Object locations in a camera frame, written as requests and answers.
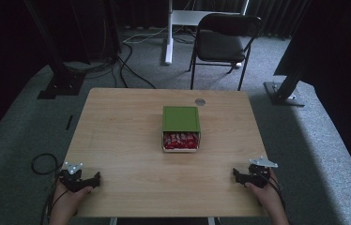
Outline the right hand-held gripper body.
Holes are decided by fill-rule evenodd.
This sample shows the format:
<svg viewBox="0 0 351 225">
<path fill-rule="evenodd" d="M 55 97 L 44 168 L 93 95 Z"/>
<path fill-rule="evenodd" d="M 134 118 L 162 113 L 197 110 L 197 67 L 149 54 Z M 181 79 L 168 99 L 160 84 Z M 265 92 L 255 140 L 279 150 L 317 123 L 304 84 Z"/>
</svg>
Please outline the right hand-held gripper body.
<svg viewBox="0 0 351 225">
<path fill-rule="evenodd" d="M 250 183 L 253 183 L 259 188 L 263 188 L 269 182 L 269 170 L 271 168 L 279 167 L 276 162 L 272 162 L 265 157 L 252 158 L 250 160 L 250 163 L 251 165 L 249 166 L 249 173 L 252 177 Z"/>
</svg>

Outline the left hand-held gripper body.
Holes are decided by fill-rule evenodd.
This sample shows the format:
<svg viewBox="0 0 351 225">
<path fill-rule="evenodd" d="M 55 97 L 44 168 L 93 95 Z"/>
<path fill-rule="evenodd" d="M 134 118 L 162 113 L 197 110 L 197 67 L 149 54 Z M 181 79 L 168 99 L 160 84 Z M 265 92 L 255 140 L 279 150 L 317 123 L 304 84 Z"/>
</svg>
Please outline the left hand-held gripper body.
<svg viewBox="0 0 351 225">
<path fill-rule="evenodd" d="M 83 188 L 82 163 L 72 164 L 65 162 L 65 167 L 59 173 L 61 183 L 71 192 L 77 192 Z"/>
</svg>

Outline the white drawer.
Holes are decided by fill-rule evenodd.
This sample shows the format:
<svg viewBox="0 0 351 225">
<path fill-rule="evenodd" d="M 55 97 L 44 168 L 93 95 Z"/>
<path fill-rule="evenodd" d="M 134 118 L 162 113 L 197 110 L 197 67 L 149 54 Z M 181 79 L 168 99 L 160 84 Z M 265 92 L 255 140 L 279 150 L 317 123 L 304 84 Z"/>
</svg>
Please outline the white drawer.
<svg viewBox="0 0 351 225">
<path fill-rule="evenodd" d="M 164 152 L 169 152 L 169 153 L 181 153 L 181 152 L 193 153 L 193 152 L 196 152 L 197 149 L 200 146 L 200 133 L 196 132 L 198 134 L 198 136 L 199 136 L 199 146 L 198 146 L 197 149 L 165 149 L 163 147 L 163 135 L 164 135 L 164 133 L 162 134 L 162 149 L 163 149 Z"/>
</svg>

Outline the pile of red packets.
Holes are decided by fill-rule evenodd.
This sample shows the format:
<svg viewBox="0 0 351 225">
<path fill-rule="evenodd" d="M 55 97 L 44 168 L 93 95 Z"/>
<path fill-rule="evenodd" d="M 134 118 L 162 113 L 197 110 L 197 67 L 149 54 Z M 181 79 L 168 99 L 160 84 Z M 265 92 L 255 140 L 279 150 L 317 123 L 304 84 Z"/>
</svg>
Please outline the pile of red packets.
<svg viewBox="0 0 351 225">
<path fill-rule="evenodd" d="M 197 149 L 199 136 L 196 132 L 165 132 L 163 147 L 165 149 Z"/>
</svg>

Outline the green drawer box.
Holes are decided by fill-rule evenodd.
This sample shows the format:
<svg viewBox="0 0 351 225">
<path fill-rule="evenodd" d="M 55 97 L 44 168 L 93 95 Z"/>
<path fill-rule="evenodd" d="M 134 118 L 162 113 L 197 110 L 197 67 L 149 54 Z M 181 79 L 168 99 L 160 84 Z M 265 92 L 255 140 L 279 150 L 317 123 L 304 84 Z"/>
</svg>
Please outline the green drawer box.
<svg viewBox="0 0 351 225">
<path fill-rule="evenodd" d="M 200 132 L 198 108 L 164 106 L 162 109 L 162 131 Z"/>
</svg>

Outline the person's left hand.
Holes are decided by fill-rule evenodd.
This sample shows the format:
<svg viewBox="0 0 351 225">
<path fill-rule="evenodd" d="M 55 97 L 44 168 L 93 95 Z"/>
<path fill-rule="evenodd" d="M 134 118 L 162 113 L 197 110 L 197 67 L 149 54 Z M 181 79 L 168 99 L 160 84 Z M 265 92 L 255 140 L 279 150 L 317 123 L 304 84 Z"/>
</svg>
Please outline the person's left hand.
<svg viewBox="0 0 351 225">
<path fill-rule="evenodd" d="M 58 182 L 53 196 L 51 216 L 74 216 L 84 197 L 92 190 L 92 187 L 84 187 L 77 192 L 71 192 L 61 182 Z"/>
</svg>

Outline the person's right hand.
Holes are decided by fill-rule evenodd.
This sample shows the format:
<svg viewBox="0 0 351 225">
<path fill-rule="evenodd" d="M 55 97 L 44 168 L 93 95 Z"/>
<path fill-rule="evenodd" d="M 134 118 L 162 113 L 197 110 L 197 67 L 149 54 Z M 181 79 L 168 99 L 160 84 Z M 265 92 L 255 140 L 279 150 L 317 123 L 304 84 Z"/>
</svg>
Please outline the person's right hand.
<svg viewBox="0 0 351 225">
<path fill-rule="evenodd" d="M 259 203 L 263 205 L 270 216 L 279 216 L 284 212 L 281 198 L 270 184 L 257 187 L 253 183 L 246 183 L 245 186 L 257 197 Z"/>
</svg>

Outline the black metal stand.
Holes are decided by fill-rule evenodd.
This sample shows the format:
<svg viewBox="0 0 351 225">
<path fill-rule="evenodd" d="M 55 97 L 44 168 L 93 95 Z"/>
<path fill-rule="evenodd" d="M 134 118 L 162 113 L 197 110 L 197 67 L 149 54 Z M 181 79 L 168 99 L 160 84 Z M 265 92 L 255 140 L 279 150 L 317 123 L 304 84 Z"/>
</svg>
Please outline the black metal stand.
<svg viewBox="0 0 351 225">
<path fill-rule="evenodd" d="M 84 83 L 84 72 L 72 72 L 64 64 L 57 50 L 52 35 L 43 17 L 38 12 L 37 0 L 23 0 L 40 35 L 42 52 L 45 54 L 53 76 L 45 90 L 38 94 L 38 99 L 55 99 L 57 96 L 78 96 Z"/>
<path fill-rule="evenodd" d="M 291 75 L 287 75 L 283 82 L 265 82 L 267 95 L 273 105 L 304 107 L 297 85 L 302 78 L 301 69 L 298 68 Z"/>
</svg>

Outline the black folding chair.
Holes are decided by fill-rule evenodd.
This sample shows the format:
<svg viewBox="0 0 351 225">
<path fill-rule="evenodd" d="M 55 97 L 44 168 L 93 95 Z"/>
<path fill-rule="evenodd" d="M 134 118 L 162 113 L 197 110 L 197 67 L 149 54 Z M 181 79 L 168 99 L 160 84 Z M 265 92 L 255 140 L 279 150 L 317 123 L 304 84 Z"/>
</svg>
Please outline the black folding chair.
<svg viewBox="0 0 351 225">
<path fill-rule="evenodd" d="M 229 67 L 230 74 L 243 64 L 237 90 L 241 89 L 252 43 L 260 35 L 262 20 L 257 16 L 210 13 L 198 23 L 189 65 L 191 88 L 194 86 L 197 60 L 201 66 Z"/>
</svg>

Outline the dark pleated curtain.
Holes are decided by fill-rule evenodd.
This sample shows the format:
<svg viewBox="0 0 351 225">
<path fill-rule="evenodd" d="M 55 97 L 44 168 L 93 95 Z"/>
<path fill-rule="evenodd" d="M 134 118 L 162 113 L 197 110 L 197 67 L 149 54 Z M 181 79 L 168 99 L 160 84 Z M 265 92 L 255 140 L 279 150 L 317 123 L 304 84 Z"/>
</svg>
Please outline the dark pleated curtain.
<svg viewBox="0 0 351 225">
<path fill-rule="evenodd" d="M 116 0 L 128 28 L 164 28 L 169 0 Z M 241 12 L 262 19 L 262 35 L 289 38 L 296 32 L 311 0 L 172 0 L 172 9 Z"/>
</svg>

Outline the white desk frame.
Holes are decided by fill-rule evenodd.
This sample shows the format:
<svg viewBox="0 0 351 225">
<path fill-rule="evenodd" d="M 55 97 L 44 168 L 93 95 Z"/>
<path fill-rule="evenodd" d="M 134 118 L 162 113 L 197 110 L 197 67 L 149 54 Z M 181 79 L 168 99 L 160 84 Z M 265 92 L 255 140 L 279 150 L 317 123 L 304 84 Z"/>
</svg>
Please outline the white desk frame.
<svg viewBox="0 0 351 225">
<path fill-rule="evenodd" d="M 168 0 L 168 23 L 167 23 L 167 41 L 165 49 L 164 63 L 171 65 L 173 62 L 173 26 L 187 25 L 196 26 L 210 11 L 196 11 L 196 10 L 177 10 L 173 9 L 173 0 Z"/>
</svg>

